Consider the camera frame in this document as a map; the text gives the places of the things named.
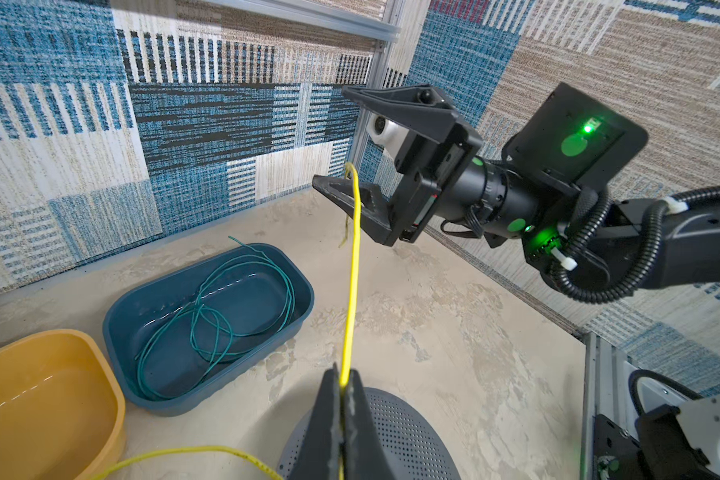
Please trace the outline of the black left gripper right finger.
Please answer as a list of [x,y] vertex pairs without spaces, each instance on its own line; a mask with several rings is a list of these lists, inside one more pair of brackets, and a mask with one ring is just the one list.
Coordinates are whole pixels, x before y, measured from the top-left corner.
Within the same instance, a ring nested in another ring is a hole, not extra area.
[[394,479],[373,422],[370,404],[359,373],[351,369],[341,392],[344,479]]

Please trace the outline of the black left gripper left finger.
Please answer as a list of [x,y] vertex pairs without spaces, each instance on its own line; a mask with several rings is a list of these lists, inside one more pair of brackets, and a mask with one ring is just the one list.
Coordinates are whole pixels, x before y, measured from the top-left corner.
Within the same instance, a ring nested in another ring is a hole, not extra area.
[[342,467],[340,372],[324,372],[290,479],[337,480]]

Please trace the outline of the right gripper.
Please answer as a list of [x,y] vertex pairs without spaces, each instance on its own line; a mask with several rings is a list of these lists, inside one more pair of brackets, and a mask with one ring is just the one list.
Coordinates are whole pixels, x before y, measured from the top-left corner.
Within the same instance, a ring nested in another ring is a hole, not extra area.
[[[395,168],[402,175],[390,201],[379,185],[358,185],[360,227],[372,240],[412,243],[440,206],[440,198],[456,181],[483,141],[456,113],[449,97],[429,84],[372,89],[348,86],[341,94],[359,107],[408,130]],[[312,187],[354,217],[353,181],[315,175]]]

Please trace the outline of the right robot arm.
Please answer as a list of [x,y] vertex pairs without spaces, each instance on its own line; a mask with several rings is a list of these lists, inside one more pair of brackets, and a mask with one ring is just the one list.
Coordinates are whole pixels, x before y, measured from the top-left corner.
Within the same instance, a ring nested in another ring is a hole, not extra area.
[[496,160],[439,88],[342,93],[371,113],[369,133],[401,179],[390,196],[353,172],[312,185],[374,242],[413,242],[433,218],[492,248],[518,240],[548,286],[587,304],[720,282],[720,186],[613,200],[609,182],[647,131],[574,87],[559,84]]

